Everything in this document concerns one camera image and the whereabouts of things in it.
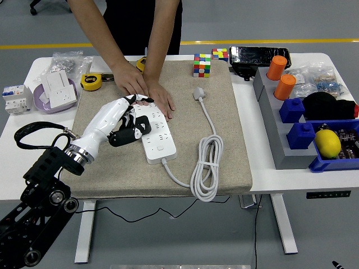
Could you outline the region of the person's left hand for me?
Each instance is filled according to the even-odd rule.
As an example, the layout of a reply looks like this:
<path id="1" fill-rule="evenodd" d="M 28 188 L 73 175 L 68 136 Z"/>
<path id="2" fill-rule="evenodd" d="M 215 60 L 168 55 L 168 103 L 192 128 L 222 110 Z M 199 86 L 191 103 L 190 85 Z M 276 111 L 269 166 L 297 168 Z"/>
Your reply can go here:
<path id="1" fill-rule="evenodd" d="M 158 80 L 146 78 L 145 84 L 147 86 L 148 97 L 154 100 L 168 122 L 173 118 L 173 111 L 176 109 L 170 93 L 159 84 Z"/>

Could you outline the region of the person's right hand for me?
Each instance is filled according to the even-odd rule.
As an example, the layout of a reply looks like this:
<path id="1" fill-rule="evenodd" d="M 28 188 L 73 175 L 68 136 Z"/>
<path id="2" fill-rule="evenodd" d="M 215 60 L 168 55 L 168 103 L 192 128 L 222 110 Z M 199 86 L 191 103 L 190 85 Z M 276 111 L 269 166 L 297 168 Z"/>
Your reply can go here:
<path id="1" fill-rule="evenodd" d="M 117 62 L 110 67 L 114 81 L 124 95 L 149 96 L 147 85 L 140 71 L 128 61 Z"/>

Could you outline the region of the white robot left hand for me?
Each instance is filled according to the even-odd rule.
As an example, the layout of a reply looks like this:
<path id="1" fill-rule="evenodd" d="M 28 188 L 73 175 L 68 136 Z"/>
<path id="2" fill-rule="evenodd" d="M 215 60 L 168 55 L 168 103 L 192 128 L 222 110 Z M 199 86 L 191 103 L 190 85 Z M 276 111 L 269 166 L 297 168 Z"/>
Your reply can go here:
<path id="1" fill-rule="evenodd" d="M 108 141 L 113 147 L 118 147 L 150 133 L 148 118 L 136 116 L 132 105 L 137 101 L 152 103 L 154 100 L 135 94 L 103 105 L 82 136 L 71 142 L 65 150 L 66 154 L 81 165 L 90 164 L 96 159 L 101 144 Z"/>

